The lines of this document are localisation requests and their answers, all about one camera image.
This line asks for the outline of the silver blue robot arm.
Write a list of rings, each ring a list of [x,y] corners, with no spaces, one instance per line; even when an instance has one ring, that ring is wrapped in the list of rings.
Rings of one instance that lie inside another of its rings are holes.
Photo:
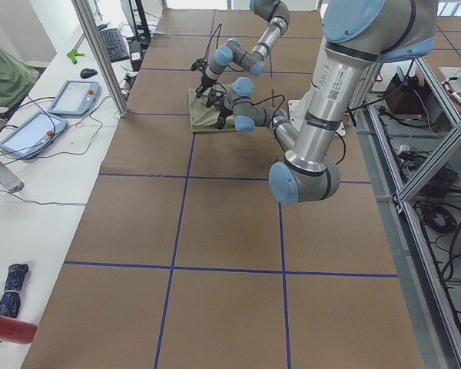
[[[214,89],[230,64],[247,71],[227,93],[211,98],[219,109],[217,127],[232,117],[239,132],[268,128],[284,150],[282,161],[269,171],[274,197],[283,204],[321,201],[339,188],[340,173],[327,151],[347,111],[363,71],[370,65],[413,60],[435,45],[435,1],[332,1],[322,20],[323,46],[313,73],[303,124],[296,128],[284,111],[257,108],[250,97],[252,78],[290,25],[281,1],[252,1],[250,10],[267,21],[267,30],[252,50],[231,38],[204,66],[197,95]]]
[[[250,51],[243,48],[237,38],[229,38],[219,46],[210,61],[203,64],[201,84],[195,91],[197,98],[216,85],[231,62],[253,76],[259,76],[265,68],[270,50],[289,28],[290,12],[282,1],[250,1],[249,8],[267,22],[267,29]]]

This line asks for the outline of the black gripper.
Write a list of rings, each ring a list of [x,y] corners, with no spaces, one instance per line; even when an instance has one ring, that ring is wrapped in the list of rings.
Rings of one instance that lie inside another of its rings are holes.
[[[201,97],[207,89],[213,87],[216,83],[216,81],[207,74],[207,65],[208,62],[204,58],[197,58],[191,65],[191,71],[199,71],[201,73],[201,83],[195,90],[197,97]]]
[[[207,95],[206,107],[215,107],[217,109],[216,129],[223,129],[226,125],[227,117],[233,114],[232,107],[226,104],[227,93],[225,91],[211,88]]]

